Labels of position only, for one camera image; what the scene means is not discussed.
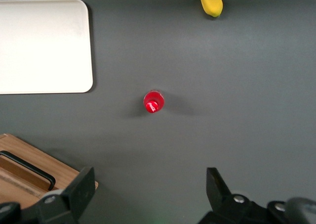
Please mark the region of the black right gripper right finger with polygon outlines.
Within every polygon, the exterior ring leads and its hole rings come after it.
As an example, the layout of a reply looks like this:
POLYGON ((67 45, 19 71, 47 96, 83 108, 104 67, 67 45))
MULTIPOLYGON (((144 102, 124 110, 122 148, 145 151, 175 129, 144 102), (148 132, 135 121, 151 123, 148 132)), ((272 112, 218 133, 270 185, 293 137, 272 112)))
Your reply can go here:
POLYGON ((200 224, 268 224, 267 209, 233 194, 216 168, 206 170, 206 194, 212 210, 200 224))

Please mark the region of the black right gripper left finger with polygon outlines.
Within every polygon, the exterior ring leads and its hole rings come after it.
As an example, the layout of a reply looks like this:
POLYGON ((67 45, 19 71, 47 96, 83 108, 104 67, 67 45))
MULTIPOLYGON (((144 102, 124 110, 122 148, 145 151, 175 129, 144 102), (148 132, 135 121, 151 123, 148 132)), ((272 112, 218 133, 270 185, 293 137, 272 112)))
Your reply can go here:
POLYGON ((52 191, 22 210, 23 224, 77 224, 95 194, 93 167, 85 167, 62 191, 52 191))

